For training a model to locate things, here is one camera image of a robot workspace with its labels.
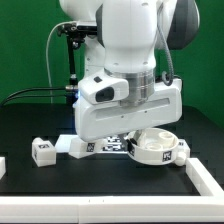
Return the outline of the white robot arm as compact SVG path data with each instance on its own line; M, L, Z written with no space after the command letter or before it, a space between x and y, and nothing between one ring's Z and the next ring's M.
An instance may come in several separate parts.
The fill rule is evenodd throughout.
M155 51L185 48L197 34L195 0L59 0L84 34L88 71L74 104L69 153L100 150L109 136L139 133L181 117L182 81L170 69L155 80Z

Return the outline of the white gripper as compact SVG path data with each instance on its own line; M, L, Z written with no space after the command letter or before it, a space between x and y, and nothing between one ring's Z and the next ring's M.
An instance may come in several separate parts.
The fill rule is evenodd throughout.
M156 83L154 94L136 107L122 107L119 101L93 105L80 95L74 105L76 133L85 142L119 134L122 149L133 154L135 140L124 133L178 121L182 115L181 89L181 79L175 79L171 86Z

